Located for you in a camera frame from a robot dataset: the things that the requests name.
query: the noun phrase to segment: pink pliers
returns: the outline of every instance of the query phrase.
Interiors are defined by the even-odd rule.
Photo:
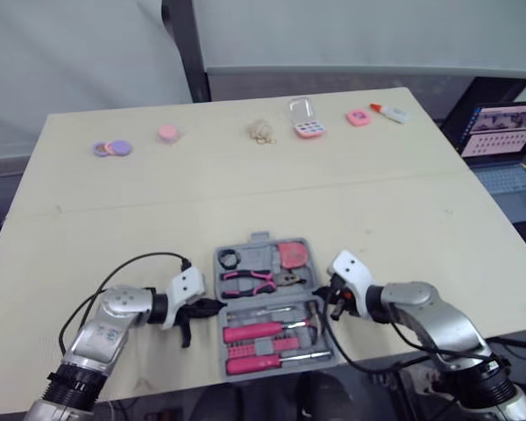
[[[220,275],[222,281],[236,278],[256,278],[264,282],[253,289],[224,291],[222,298],[240,298],[241,296],[256,296],[262,293],[269,294],[275,292],[277,287],[286,287],[293,283],[303,282],[297,275],[284,272],[274,275],[270,270],[235,270],[234,272]]]

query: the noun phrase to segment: white glue bottle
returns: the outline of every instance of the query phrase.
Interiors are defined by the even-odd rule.
[[[385,105],[380,105],[379,103],[371,103],[370,108],[387,118],[397,121],[398,123],[406,123],[409,120],[409,114],[399,108],[387,107]]]

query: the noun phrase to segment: toolbox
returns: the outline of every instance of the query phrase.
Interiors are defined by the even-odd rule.
[[[284,375],[338,364],[323,328],[323,299],[305,239],[270,239],[255,232],[246,244],[214,254],[221,369],[228,381]]]

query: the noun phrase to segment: laptop screen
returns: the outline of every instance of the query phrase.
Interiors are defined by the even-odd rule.
[[[470,163],[520,162],[526,154],[526,103],[479,105],[460,144],[460,155]]]

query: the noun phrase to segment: laptop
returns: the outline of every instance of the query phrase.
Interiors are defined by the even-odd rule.
[[[476,106],[457,149],[508,219],[526,221],[526,103]]]

